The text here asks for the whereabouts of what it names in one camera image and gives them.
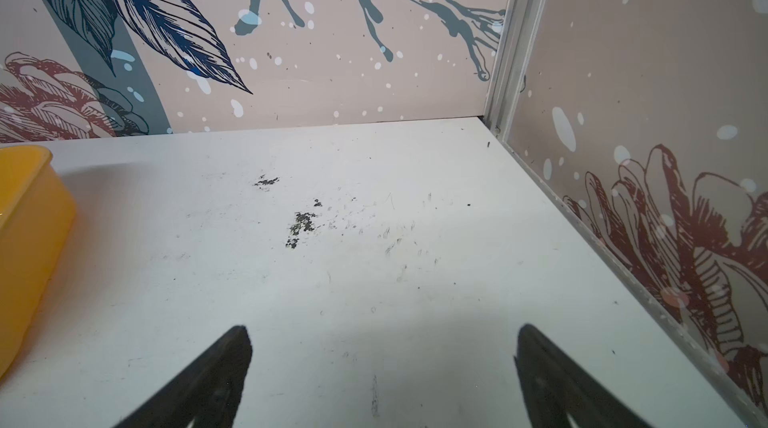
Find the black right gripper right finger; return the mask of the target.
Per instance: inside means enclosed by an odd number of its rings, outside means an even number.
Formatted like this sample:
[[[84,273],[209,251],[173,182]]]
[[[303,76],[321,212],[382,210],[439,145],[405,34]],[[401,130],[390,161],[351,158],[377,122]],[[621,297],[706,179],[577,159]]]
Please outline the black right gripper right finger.
[[[518,332],[515,365],[534,428],[650,427],[531,324]]]

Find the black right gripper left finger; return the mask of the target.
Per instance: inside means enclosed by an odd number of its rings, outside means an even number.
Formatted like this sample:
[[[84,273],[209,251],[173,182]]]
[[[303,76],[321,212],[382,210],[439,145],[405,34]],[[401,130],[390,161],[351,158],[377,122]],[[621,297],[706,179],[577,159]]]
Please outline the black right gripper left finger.
[[[252,354],[247,329],[230,328],[117,426],[231,427]]]

